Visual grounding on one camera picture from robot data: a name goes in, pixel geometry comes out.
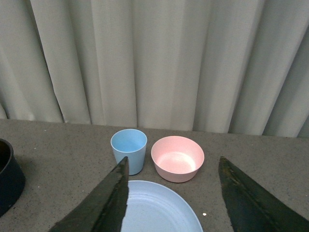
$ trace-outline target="plate rim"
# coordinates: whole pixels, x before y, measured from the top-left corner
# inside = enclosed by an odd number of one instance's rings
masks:
[[[197,232],[204,232],[203,231],[203,228],[202,228],[202,225],[196,215],[196,213],[194,212],[194,210],[192,209],[192,207],[189,205],[189,203],[184,199],[182,198],[178,193],[176,193],[174,190],[164,186],[164,185],[161,185],[159,183],[156,183],[156,182],[152,182],[152,181],[148,181],[148,180],[129,180],[128,181],[128,187],[129,187],[129,183],[147,183],[147,184],[151,184],[151,185],[154,185],[154,186],[158,186],[159,188],[163,188],[169,192],[171,192],[172,194],[174,194],[176,197],[178,197],[186,206],[187,208],[190,210],[190,213],[192,214],[194,220],[196,221],[200,231],[197,231]]]

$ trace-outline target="curtain fold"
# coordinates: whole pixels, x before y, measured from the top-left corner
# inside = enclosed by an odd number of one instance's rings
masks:
[[[25,1],[0,1],[0,34],[0,103],[7,117],[62,122]]]
[[[0,0],[0,118],[309,137],[308,26],[308,0]]]
[[[263,4],[262,0],[214,1],[194,130],[228,132]]]
[[[309,21],[309,1],[266,1],[231,133],[261,135]]]
[[[62,0],[32,0],[44,56],[65,122],[90,123],[69,6]]]

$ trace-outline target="bowl rim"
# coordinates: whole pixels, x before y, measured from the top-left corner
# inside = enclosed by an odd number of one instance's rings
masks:
[[[202,161],[201,164],[200,164],[199,166],[197,166],[193,171],[191,171],[191,172],[189,172],[189,173],[173,173],[173,172],[169,172],[169,171],[167,171],[167,170],[161,168],[160,165],[158,165],[157,162],[154,160],[154,157],[153,157],[153,148],[154,148],[155,144],[158,143],[159,141],[163,140],[163,139],[167,139],[167,138],[171,138],[171,137],[179,137],[179,138],[182,138],[182,139],[190,140],[191,142],[193,142],[194,144],[196,144],[196,145],[199,147],[199,149],[202,151],[202,154],[203,154],[203,161]],[[187,175],[187,174],[196,172],[197,170],[200,169],[200,167],[203,165],[203,163],[204,163],[204,161],[205,161],[205,153],[204,153],[204,150],[201,148],[201,146],[200,146],[197,142],[195,142],[194,140],[189,139],[189,138],[187,138],[187,137],[178,136],[178,135],[166,136],[166,137],[163,137],[163,138],[157,140],[157,141],[154,143],[154,145],[152,146],[151,152],[150,152],[150,153],[151,153],[151,158],[152,158],[153,162],[155,163],[155,165],[156,165],[158,168],[160,168],[161,170],[163,170],[163,171],[165,171],[165,172],[167,172],[167,173],[171,173],[171,174],[175,174],[175,175]]]

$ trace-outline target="pink bowl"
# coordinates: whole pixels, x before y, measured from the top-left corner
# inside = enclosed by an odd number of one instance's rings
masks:
[[[151,149],[151,157],[159,175],[175,183],[192,179],[205,158],[196,142],[181,136],[158,140]]]

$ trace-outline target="table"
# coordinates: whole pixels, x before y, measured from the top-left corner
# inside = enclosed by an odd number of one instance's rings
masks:
[[[25,176],[25,189],[0,217],[2,232],[47,232],[75,208],[116,165],[110,138],[122,127],[0,120],[0,138],[10,142]],[[227,157],[270,193],[309,219],[309,139],[139,128],[148,137],[143,170],[130,180],[148,180],[182,196],[205,232],[232,232],[218,175]],[[160,138],[196,141],[205,162],[181,184],[162,179],[151,159]]]

